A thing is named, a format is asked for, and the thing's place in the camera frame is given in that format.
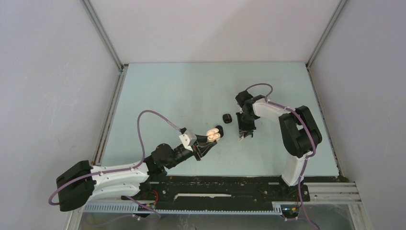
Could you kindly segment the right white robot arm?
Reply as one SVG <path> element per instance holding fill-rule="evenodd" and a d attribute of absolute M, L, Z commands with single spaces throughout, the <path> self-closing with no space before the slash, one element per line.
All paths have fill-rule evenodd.
<path fill-rule="evenodd" d="M 284 184 L 279 186 L 278 193 L 284 200 L 293 199 L 298 193 L 296 185 L 304 179 L 308 159 L 315 155 L 318 144 L 322 142 L 321 132 L 310 109 L 304 105 L 291 109 L 271 102 L 263 95 L 252 96 L 247 90 L 238 93 L 235 100 L 240 107 L 237 123 L 241 139 L 253 137 L 255 121 L 259 118 L 279 124 L 289 156 L 281 175 Z"/>

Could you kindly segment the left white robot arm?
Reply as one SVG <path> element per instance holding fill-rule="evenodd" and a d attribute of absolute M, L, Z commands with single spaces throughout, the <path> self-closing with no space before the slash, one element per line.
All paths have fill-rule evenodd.
<path fill-rule="evenodd" d="M 181 134 L 181 144 L 172 148 L 160 144 L 142 163 L 110 167 L 91 166 L 80 161 L 56 179 L 60 211 L 67 212 L 96 199 L 151 195 L 150 180 L 165 176 L 166 170 L 194 157 L 200 161 L 217 144 L 221 134 L 208 136 Z"/>

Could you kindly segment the black gold-striped charging case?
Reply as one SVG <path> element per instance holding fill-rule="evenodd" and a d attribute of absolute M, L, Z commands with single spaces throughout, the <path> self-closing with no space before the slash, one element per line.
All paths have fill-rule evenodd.
<path fill-rule="evenodd" d="M 232 116 L 231 114 L 223 114 L 222 115 L 222 120 L 225 124 L 230 124 L 232 123 Z"/>

